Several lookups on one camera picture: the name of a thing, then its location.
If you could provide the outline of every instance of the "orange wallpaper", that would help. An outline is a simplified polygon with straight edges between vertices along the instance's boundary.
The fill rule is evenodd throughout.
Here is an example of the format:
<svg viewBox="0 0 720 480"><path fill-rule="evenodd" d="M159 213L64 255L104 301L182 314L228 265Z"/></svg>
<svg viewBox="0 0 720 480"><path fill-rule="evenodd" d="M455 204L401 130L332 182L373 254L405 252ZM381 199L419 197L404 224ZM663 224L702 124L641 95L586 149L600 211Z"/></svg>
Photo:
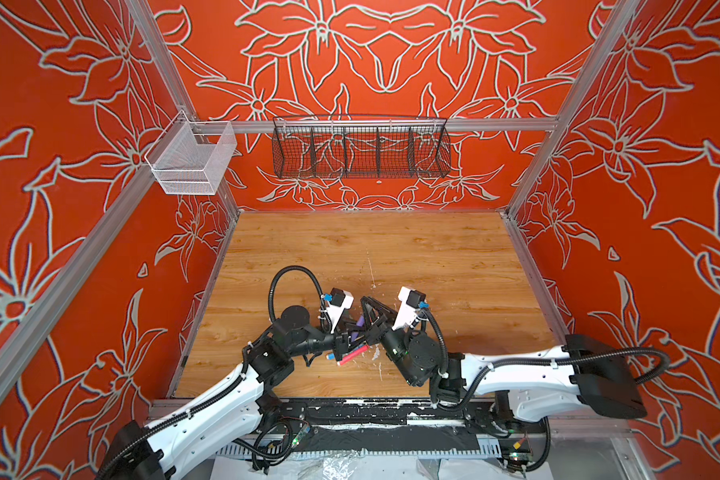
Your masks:
<svg viewBox="0 0 720 480"><path fill-rule="evenodd" d="M672 355L657 476L720 478L720 2L640 6L519 223L571 330Z"/></svg>
<svg viewBox="0 0 720 480"><path fill-rule="evenodd" d="M176 113L122 0L0 1L0 347ZM152 190L0 408L0 478L90 478L163 397L229 218Z"/></svg>
<svg viewBox="0 0 720 480"><path fill-rule="evenodd" d="M176 113L110 1L0 2L0 345Z"/></svg>
<svg viewBox="0 0 720 480"><path fill-rule="evenodd" d="M0 477L90 478L164 398L230 219L157 184L0 406Z"/></svg>
<svg viewBox="0 0 720 480"><path fill-rule="evenodd" d="M557 113L613 7L603 0L150 0L203 119L285 114L532 118ZM543 134L458 134L442 180L278 180L240 136L227 180L255 210L506 206Z"/></svg>

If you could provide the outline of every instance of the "aluminum frame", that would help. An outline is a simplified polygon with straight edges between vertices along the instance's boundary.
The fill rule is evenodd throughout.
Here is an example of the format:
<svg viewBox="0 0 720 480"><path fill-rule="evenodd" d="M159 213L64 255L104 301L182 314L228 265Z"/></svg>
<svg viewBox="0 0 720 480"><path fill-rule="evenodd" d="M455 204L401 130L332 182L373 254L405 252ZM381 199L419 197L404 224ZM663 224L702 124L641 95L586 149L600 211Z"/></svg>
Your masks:
<svg viewBox="0 0 720 480"><path fill-rule="evenodd" d="M629 480L656 480L634 438L612 438L616 457Z"/></svg>
<svg viewBox="0 0 720 480"><path fill-rule="evenodd" d="M200 329L202 318L204 317L206 309L208 308L208 302L210 302L211 300L211 293L213 292L213 287L216 286L216 279L219 277L219 272L221 271L221 267L224 264L226 252L230 248L232 234L234 234L235 227L237 226L237 222L240 219L240 208L237 207L235 199L232 197L230 186L227 184L227 182L222 180L221 185L219 186L219 190L216 192L216 194L221 197L224 206L227 208L227 212L230 214L230 227L227 229L226 234L224 235L224 241L220 245L221 250L219 252L219 255L216 257L216 262L213 264L213 270L211 271L211 275L208 278L208 283L206 283L206 288L202 292L202 300L200 301L200 305L197 307L197 312L195 312L195 318L192 320L192 328L190 329L190 334L186 338L186 344L184 345L184 349L181 352L181 360L176 366L173 377L171 377L170 385L168 387L168 397L170 398L173 398L173 394L176 393L176 389L179 387L179 381L181 381L181 376L184 373L186 360L190 358L192 345L194 345L195 338L197 338L197 331Z"/></svg>
<svg viewBox="0 0 720 480"><path fill-rule="evenodd" d="M163 40L163 34L157 27L152 7L146 0L125 0L125 2L176 109L184 110L192 120L197 120L197 110L192 104L192 98L184 86L176 64L173 63L168 45Z"/></svg>
<svg viewBox="0 0 720 480"><path fill-rule="evenodd" d="M523 182L516 189L509 201L507 208L509 216L517 218L520 208L525 203L526 198L528 198L528 194L530 194L530 189L541 175L542 169L547 164L547 161L549 161L557 144L563 139L563 136L565 136L570 123L574 120L576 112L578 112L581 103L586 97L586 92L590 90L598 73L603 69L608 55L614 49L616 40L624 33L624 28L639 3L640 0L623 0L622 2L618 2L608 16L608 21L592 46L592 52L586 57L584 66L581 68L576 80L574 80L574 84L570 88L563 102L563 106L560 107L556 128L544 138L541 147L539 147L538 152L526 170Z"/></svg>
<svg viewBox="0 0 720 480"><path fill-rule="evenodd" d="M556 117L550 118L448 118L448 131L465 132L465 131L552 131L556 129L559 121ZM391 125L405 126L411 121L417 121L421 124L421 120L393 119L393 120L334 120L327 124L336 126L347 126L349 124L358 125ZM275 130L272 120L232 120L230 122L236 134L271 134ZM298 122L298 124L314 125L313 121ZM198 121L193 124L195 134L198 135L219 135L224 131L227 122L225 121Z"/></svg>
<svg viewBox="0 0 720 480"><path fill-rule="evenodd" d="M21 373L53 331L154 181L148 166L136 170L120 196L0 348L0 404L14 388Z"/></svg>
<svg viewBox="0 0 720 480"><path fill-rule="evenodd" d="M547 289L547 285L544 283L544 278L541 276L541 272L539 272L539 267L536 265L533 255L531 255L530 250L528 250L528 245L525 243L525 237L520 232L518 222L515 221L514 218L511 218L507 212L499 212L499 215L501 219L504 220L504 228L507 229L507 234L512 241L514 251L518 254L520 266L523 267L523 272L525 272L525 276L528 278L530 288L534 291L541 313L544 315L547 325L552 331L552 336L558 344L564 345L565 336L569 333L568 328L565 325L565 321L563 321L563 316L557 309L557 305L549 289Z"/></svg>

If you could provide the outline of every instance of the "wooden tabletop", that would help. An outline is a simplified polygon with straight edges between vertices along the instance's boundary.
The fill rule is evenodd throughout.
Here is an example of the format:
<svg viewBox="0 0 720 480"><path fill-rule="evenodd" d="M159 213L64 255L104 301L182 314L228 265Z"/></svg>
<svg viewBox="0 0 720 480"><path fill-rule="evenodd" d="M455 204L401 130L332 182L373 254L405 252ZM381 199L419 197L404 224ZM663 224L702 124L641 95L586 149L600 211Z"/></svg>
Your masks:
<svg viewBox="0 0 720 480"><path fill-rule="evenodd" d="M197 396L241 361L241 349L269 325L267 293L278 270L309 268L324 292L334 286L359 301L373 296L397 309L401 286L427 294L450 352L532 352L554 344L510 238L496 213L314 212L240 217L176 391ZM318 298L309 278L280 279L275 311L309 309L317 325ZM405 383L375 346L337 366L326 356L296 370L280 397L428 396Z"/></svg>

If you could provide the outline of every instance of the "pink marker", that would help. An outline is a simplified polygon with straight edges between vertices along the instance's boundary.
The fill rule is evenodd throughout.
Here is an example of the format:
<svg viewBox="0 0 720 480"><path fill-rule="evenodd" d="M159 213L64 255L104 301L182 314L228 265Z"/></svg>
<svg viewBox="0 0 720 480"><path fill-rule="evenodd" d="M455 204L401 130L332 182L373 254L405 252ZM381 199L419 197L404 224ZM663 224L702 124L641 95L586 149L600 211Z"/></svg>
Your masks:
<svg viewBox="0 0 720 480"><path fill-rule="evenodd" d="M337 363L339 366L342 366L342 365L344 365L346 362L348 362L349 360L354 359L356 356L360 355L361 353L363 353L363 352L364 352L365 350L367 350L367 349L368 349L368 346L367 346L367 345L361 346L360 348L357 348L357 349L351 351L350 353L347 353L340 362L336 362L336 363Z"/></svg>

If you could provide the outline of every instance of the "black cable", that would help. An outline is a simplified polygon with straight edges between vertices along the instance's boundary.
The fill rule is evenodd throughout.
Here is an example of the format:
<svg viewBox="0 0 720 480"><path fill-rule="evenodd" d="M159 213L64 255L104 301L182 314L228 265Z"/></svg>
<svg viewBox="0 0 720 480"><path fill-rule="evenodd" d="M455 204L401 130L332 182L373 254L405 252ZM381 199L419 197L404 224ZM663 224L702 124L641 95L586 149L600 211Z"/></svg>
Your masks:
<svg viewBox="0 0 720 480"><path fill-rule="evenodd" d="M665 352L658 350L658 349L652 349L652 348L646 348L642 346L635 346L627 349L618 349L618 350L611 350L610 352L605 353L597 353L594 355L587 355L583 356L579 359L555 359L555 362L559 366L568 366L568 365L583 365L585 363L592 363L597 360L602 359L609 359L615 356L633 356L633 355L645 355L645 356L657 356L659 357L659 365L653 367L652 370L649 370L646 373L643 373L643 375L635 378L635 383L638 385L641 383L645 383L649 380L653 380L662 373L666 371L670 367L670 356L667 355ZM493 368L494 370L507 365L528 365L528 366L548 366L552 364L552 359L536 359L536 358L524 358L524 357L512 357L508 359L500 359L493 362ZM478 386L480 385L480 382L483 381L485 376L490 371L490 366L483 367L478 375L474 378L472 381L472 384L469 386L469 390L467 390L467 394L464 396L464 398L461 399L461 401L455 405L455 406L446 406L446 405L439 405L438 408L442 408L444 412L461 412L465 408L467 408L467 404L469 404L470 400L474 396L474 393L477 391Z"/></svg>
<svg viewBox="0 0 720 480"><path fill-rule="evenodd" d="M429 308L423 308L422 313L432 324L432 330L434 330L434 334L438 338L438 343L440 344L440 370L438 373L440 376L443 376L448 371L448 349L445 347L445 338L443 337L443 333L440 331L438 322L434 319L432 312L429 311Z"/></svg>
<svg viewBox="0 0 720 480"><path fill-rule="evenodd" d="M240 438L235 438L234 440L232 440L232 443L247 449L249 452L256 452L256 454L259 457L266 458L267 460L279 460L280 458L282 458L282 452L280 452L280 453L262 452L261 450L257 450L253 445L246 442L245 440L241 440Z"/></svg>
<svg viewBox="0 0 720 480"><path fill-rule="evenodd" d="M283 441L285 443L285 447L283 450L276 454L279 456L278 463L271 463L268 458L262 457L262 460L259 460L257 457L260 456L259 454L262 452L262 450L259 449L259 444L261 443L261 440L264 438L265 435L269 434L275 427L278 425L283 425L286 428L286 435L283 437ZM253 469L254 470L264 470L264 473L268 473L269 467L278 465L280 462L284 461L288 456L291 454L292 450L292 443L293 441L293 429L291 428L291 424L287 422L286 420L278 420L277 422L273 423L271 427L267 429L262 429L261 433L259 433L259 436L256 437L256 441L253 443L253 450L251 450L251 460L253 463Z"/></svg>
<svg viewBox="0 0 720 480"><path fill-rule="evenodd" d="M550 420L549 417L544 417L541 419L541 425L544 426L544 451L541 453L541 456L538 458L536 462L533 462L532 464L525 467L526 472L532 472L533 470L538 470L544 462L547 461L547 457L550 454L550 448L552 447L552 430L550 429ZM507 465L507 470L510 472L522 472L523 469L517 466L513 465Z"/></svg>
<svg viewBox="0 0 720 480"><path fill-rule="evenodd" d="M243 376L248 372L248 350L250 347L246 346L242 349L242 370L240 371L240 375L225 389L221 390L219 393L215 394L211 398L208 398L204 402L198 403L195 406L192 406L191 408L185 410L184 412L180 413L177 416L173 416L171 418L168 418L162 423L158 423L153 428L150 428L144 434L142 434L141 437L138 437L136 440L133 440L131 443L129 443L125 448L120 450L117 455L112 457L111 460L108 461L108 463L105 466L102 466L99 468L98 472L96 472L96 480L101 480L104 478L104 476L108 473L109 470L112 469L113 466L115 466L120 460L123 459L126 455L128 455L136 446L141 444L142 442L145 442L149 437L155 435L158 432L162 432L166 428L177 424L178 422L194 416L199 411L208 408L212 404L218 402L221 398L229 394L232 390L236 389L237 386L242 382Z"/></svg>
<svg viewBox="0 0 720 480"><path fill-rule="evenodd" d="M322 352L317 352L317 353L315 353L314 355L312 355L309 359L307 359L307 355L306 355L306 354L305 354L305 355L302 355L302 358L304 359L304 363L307 365L307 368L311 367L311 366L312 366L312 362L314 362L315 359L316 359L317 357L319 357L320 355L322 355Z"/></svg>
<svg viewBox="0 0 720 480"><path fill-rule="evenodd" d="M269 321L271 323L274 323L277 318L275 317L275 288L277 287L277 282L280 280L280 277L287 274L290 271L298 271L303 272L304 274L307 274L309 279L312 281L312 283L315 284L315 288L317 289L318 298L320 299L320 328L324 333L328 333L331 331L331 321L328 318L327 315L323 314L323 311L326 309L326 300L323 298L322 294L322 288L320 287L320 283L317 282L317 277L315 274L313 274L308 268L300 265L289 265L284 268L281 268L280 271L275 274L275 276L272 278L272 283L269 284L269 295L267 297L267 308L269 310Z"/></svg>

